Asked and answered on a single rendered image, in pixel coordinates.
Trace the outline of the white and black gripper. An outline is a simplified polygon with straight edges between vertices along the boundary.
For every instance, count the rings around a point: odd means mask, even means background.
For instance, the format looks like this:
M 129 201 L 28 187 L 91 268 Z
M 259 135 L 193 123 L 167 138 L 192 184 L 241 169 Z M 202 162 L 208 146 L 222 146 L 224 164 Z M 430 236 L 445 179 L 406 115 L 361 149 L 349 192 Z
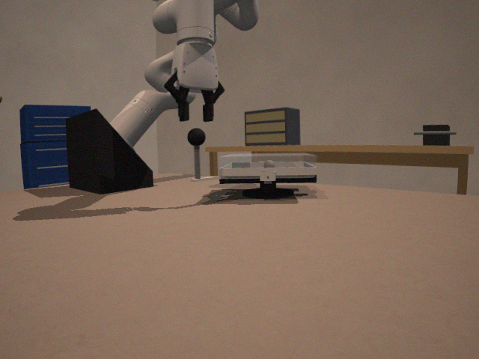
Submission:
M 189 120 L 189 102 L 186 101 L 189 92 L 202 93 L 205 101 L 203 121 L 213 121 L 213 103 L 216 103 L 225 89 L 219 82 L 216 54 L 212 44 L 191 40 L 176 46 L 171 78 L 164 87 L 178 103 L 180 121 Z M 213 90 L 216 92 L 213 93 Z

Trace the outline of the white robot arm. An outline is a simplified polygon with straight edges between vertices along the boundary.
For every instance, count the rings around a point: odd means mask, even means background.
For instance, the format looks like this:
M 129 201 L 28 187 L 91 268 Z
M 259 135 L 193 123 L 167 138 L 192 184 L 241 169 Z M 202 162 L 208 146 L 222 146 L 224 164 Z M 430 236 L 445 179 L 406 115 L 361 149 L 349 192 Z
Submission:
M 167 0 L 155 9 L 153 25 L 163 34 L 177 32 L 177 45 L 200 40 L 213 47 L 218 37 L 217 14 L 235 28 L 247 31 L 257 24 L 259 7 L 257 0 Z M 140 91 L 110 123 L 133 150 L 162 112 L 178 108 L 175 98 L 164 87 L 171 77 L 173 56 L 174 51 L 156 59 L 144 72 L 147 82 L 157 91 Z

